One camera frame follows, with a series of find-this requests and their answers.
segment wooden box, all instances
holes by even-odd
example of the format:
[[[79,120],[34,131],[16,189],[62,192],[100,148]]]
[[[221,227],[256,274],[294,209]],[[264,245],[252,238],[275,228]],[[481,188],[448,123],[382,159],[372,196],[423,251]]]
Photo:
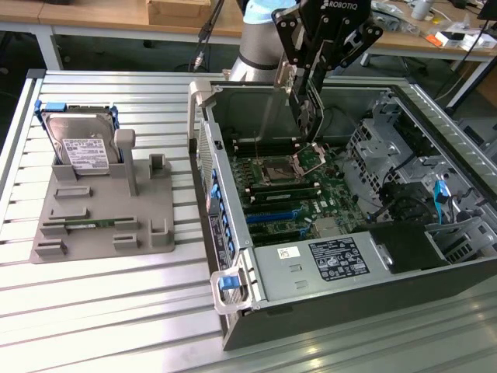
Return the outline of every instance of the wooden box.
[[[210,0],[146,0],[148,23],[161,26],[202,27],[209,19]]]

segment robotiq logo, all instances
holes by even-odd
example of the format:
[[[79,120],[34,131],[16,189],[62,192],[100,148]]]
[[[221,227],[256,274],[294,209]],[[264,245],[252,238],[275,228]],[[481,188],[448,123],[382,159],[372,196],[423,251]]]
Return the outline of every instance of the robotiq logo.
[[[357,4],[352,4],[350,2],[334,2],[332,0],[324,0],[321,9],[326,9],[326,8],[357,10]]]

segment hard drive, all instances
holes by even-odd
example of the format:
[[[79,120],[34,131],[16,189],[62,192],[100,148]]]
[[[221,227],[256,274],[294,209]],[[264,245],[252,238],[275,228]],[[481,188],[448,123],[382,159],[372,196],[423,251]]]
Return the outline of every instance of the hard drive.
[[[57,162],[72,165],[78,175],[109,173],[109,164],[121,162],[114,143],[117,111],[98,106],[47,104],[40,115]]]

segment pcie slot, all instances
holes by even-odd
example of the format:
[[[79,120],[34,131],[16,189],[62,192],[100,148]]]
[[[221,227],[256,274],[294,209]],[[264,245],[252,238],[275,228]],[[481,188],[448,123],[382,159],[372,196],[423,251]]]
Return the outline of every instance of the pcie slot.
[[[269,245],[271,243],[280,242],[293,242],[297,241],[301,238],[301,231],[289,231],[289,232],[281,232],[281,233],[271,233],[267,235],[254,235],[252,237],[252,242],[254,245],[260,246],[260,244]]]
[[[289,211],[295,208],[295,204],[288,202],[275,202],[273,204],[254,204],[252,206],[244,207],[245,214],[264,214],[265,212],[280,212]]]
[[[295,220],[297,219],[299,213],[302,211],[300,209],[295,209],[293,211],[287,212],[277,212],[274,214],[262,214],[262,215],[251,215],[246,218],[247,224],[255,223],[266,223],[269,221],[283,221],[283,220]]]

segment aluminum slotted table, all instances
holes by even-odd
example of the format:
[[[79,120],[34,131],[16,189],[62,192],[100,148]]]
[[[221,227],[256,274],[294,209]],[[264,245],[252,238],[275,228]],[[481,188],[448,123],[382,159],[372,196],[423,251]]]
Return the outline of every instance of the aluminum slotted table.
[[[1,371],[495,371],[497,277],[456,298],[223,352],[186,148],[188,83],[222,75],[38,73],[28,75],[0,157]],[[53,158],[33,117],[38,98],[115,103],[121,127],[139,136],[134,157],[165,154],[174,252],[27,262]]]

